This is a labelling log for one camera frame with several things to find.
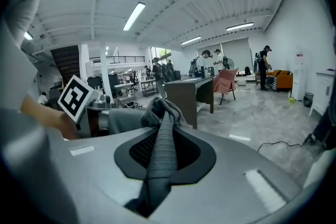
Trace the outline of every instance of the trash bin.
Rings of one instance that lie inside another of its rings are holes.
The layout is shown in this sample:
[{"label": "trash bin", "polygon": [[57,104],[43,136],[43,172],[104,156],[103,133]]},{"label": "trash bin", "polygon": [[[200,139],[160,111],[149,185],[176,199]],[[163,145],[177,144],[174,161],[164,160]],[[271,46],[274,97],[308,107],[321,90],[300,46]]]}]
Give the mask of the trash bin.
[{"label": "trash bin", "polygon": [[313,104],[313,97],[314,97],[314,94],[312,94],[311,92],[306,92],[303,97],[304,106],[310,108],[311,105]]}]

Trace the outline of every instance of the floor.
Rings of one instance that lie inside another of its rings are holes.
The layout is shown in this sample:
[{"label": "floor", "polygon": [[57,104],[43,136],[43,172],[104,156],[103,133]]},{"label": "floor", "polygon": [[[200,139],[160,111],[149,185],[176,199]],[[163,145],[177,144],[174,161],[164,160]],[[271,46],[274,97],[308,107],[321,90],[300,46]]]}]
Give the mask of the floor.
[{"label": "floor", "polygon": [[[214,114],[207,105],[198,113],[198,129],[218,136],[231,138],[230,135],[249,138],[250,141],[237,140],[255,150],[262,143],[285,141],[288,144],[302,144],[306,136],[317,125],[319,116],[308,118],[309,108],[301,102],[290,103],[288,93],[263,92],[255,83],[237,86],[234,100],[232,93],[219,105],[221,94],[214,95]],[[147,106],[153,98],[138,98]],[[314,159],[321,153],[318,145],[289,147],[280,143],[264,145],[260,154],[268,158],[303,185]]]}]

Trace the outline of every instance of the table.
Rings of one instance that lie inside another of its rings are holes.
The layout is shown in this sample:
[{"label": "table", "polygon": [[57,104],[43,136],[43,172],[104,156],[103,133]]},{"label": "table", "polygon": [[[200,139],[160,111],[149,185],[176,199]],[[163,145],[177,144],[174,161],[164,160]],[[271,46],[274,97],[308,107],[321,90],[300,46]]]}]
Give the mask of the table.
[{"label": "table", "polygon": [[154,82],[155,82],[155,79],[150,79],[150,80],[145,80],[145,81],[140,82],[143,97],[148,97],[157,92],[156,84],[154,86]]},{"label": "table", "polygon": [[[137,100],[134,94],[134,91],[132,92],[132,89],[134,89],[134,85],[133,83],[127,83],[127,84],[120,84],[120,85],[115,85],[114,89],[116,90],[116,94],[117,94],[117,99],[119,101],[119,104],[122,105],[123,103],[129,103],[133,100]],[[125,98],[121,98],[119,96],[119,91],[118,90],[122,90],[122,89],[131,89],[131,94],[133,94],[133,96],[130,97],[125,97]]]},{"label": "table", "polygon": [[165,84],[167,99],[181,109],[187,123],[197,129],[197,113],[205,105],[210,105],[214,113],[213,77],[178,80]]}]

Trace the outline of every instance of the ceiling light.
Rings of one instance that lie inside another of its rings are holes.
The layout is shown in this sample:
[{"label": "ceiling light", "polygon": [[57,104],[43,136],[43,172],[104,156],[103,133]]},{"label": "ceiling light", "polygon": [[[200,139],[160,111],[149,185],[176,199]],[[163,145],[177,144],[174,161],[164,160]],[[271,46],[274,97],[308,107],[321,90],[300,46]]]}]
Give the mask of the ceiling light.
[{"label": "ceiling light", "polygon": [[33,39],[32,35],[29,32],[25,32],[25,38],[27,40],[32,40]]},{"label": "ceiling light", "polygon": [[139,2],[137,4],[137,6],[135,7],[134,11],[132,12],[130,18],[128,19],[125,27],[124,27],[124,31],[128,31],[130,30],[130,28],[132,27],[132,25],[134,24],[136,18],[138,18],[138,16],[140,15],[140,13],[143,11],[143,9],[146,7],[145,4]]},{"label": "ceiling light", "polygon": [[187,43],[189,43],[189,42],[193,42],[193,41],[198,40],[198,39],[200,39],[200,38],[202,38],[202,37],[201,37],[201,36],[199,36],[199,37],[195,37],[195,38],[193,38],[193,39],[190,39],[190,40],[187,40],[187,41],[185,41],[185,42],[182,42],[181,45],[187,44]]},{"label": "ceiling light", "polygon": [[242,25],[236,25],[236,26],[232,26],[226,29],[226,31],[231,31],[231,30],[235,30],[235,29],[240,29],[240,28],[244,28],[244,27],[249,27],[252,26],[253,23],[247,23],[247,24],[242,24]]}]

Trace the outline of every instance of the cable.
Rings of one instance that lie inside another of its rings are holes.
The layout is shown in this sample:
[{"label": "cable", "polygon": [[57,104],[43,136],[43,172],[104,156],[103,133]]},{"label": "cable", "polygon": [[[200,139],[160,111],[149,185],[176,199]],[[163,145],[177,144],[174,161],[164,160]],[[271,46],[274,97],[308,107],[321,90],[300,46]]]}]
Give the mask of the cable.
[{"label": "cable", "polygon": [[275,145],[275,144],[278,144],[278,143],[285,143],[285,144],[287,144],[288,146],[300,146],[300,147],[302,147],[302,146],[304,145],[304,143],[303,143],[302,145],[300,145],[300,144],[290,145],[290,144],[288,144],[288,143],[285,142],[285,141],[278,141],[278,142],[275,142],[275,143],[268,143],[268,142],[266,142],[266,143],[262,143],[262,144],[260,145],[260,147],[258,148],[257,152],[259,152],[260,148],[261,148],[263,145]]}]

